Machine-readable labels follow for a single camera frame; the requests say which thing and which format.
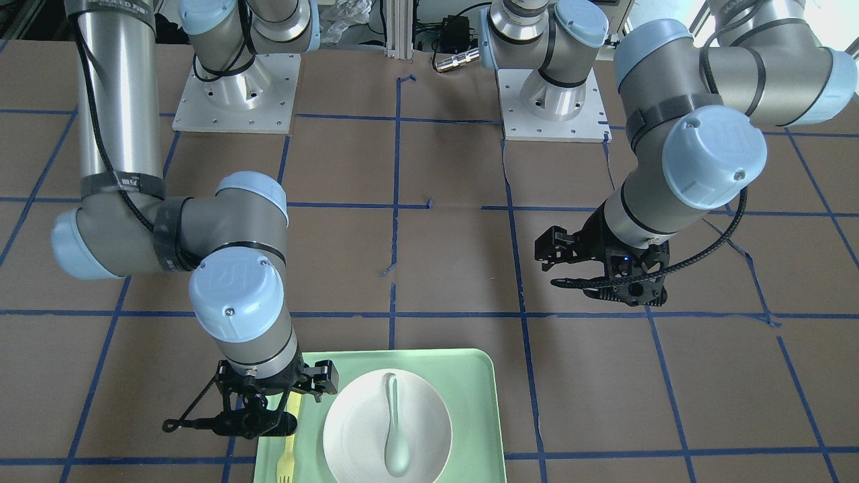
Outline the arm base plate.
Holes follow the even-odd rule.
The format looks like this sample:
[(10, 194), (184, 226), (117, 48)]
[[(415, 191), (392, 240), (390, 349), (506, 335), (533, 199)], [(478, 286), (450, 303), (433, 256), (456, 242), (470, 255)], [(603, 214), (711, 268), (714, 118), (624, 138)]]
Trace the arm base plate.
[(206, 72), (196, 66), (185, 85), (172, 128), (288, 134), (300, 66), (297, 53), (257, 55), (248, 70), (212, 82), (197, 77)]
[(547, 83), (539, 71), (497, 71), (504, 138), (507, 141), (611, 141), (611, 132), (595, 73), (583, 85), (562, 88)]

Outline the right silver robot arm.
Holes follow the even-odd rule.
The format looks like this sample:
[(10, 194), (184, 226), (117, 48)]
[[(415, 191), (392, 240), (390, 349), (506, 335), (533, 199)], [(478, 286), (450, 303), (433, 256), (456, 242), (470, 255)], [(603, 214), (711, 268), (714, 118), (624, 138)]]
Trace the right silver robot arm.
[(203, 330), (223, 352), (212, 418), (167, 419), (218, 436), (291, 436), (292, 392), (337, 392), (334, 363), (306, 364), (285, 299), (289, 217), (281, 184), (242, 171), (211, 198), (169, 197), (156, 148), (152, 1), (67, 1), (80, 65), (82, 205), (56, 218), (56, 262), (74, 278), (190, 272)]

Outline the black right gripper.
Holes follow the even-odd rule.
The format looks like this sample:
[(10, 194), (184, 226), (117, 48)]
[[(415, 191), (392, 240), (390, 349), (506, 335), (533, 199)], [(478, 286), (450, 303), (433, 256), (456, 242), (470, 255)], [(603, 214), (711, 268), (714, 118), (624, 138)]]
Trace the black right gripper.
[(337, 394), (340, 374), (334, 361), (320, 360), (312, 367), (300, 363), (297, 377), (291, 381), (288, 370), (266, 380), (253, 375), (242, 375), (235, 371), (227, 360), (218, 364), (218, 391), (223, 397), (223, 410), (214, 418), (166, 419), (162, 423), (164, 432), (178, 428), (209, 430), (217, 436), (243, 437), (287, 437), (297, 431), (297, 416), (286, 409), (289, 395), (309, 394), (317, 403), (323, 394)]

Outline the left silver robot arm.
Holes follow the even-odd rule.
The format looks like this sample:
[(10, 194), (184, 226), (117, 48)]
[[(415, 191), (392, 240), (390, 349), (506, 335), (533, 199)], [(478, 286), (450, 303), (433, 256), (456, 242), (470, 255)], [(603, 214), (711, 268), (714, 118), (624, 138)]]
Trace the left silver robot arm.
[(603, 265), (601, 277), (552, 285), (660, 306), (666, 275), (727, 241), (765, 166), (761, 126), (824, 122), (855, 94), (854, 59), (819, 45), (805, 5), (711, 1), (715, 33), (702, 47), (677, 19), (654, 19), (619, 41), (614, 75), (638, 165), (581, 230), (553, 226), (535, 241), (544, 271)]

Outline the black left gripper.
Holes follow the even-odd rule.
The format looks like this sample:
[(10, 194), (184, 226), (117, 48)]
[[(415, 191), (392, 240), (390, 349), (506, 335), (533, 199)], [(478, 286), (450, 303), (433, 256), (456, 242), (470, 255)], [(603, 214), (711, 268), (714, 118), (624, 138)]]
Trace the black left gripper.
[(559, 263), (599, 261), (604, 275), (592, 279), (555, 278), (550, 281), (558, 288), (583, 290), (590, 299), (623, 302), (635, 307), (639, 305), (662, 306), (668, 300), (664, 288), (664, 277), (623, 282), (603, 287), (606, 282), (627, 277), (638, 277), (651, 269), (660, 271), (670, 260), (669, 242), (639, 250), (620, 241), (605, 222), (603, 209), (590, 215), (583, 228), (576, 233), (553, 225), (534, 242), (534, 259), (542, 262), (541, 269), (549, 271)]

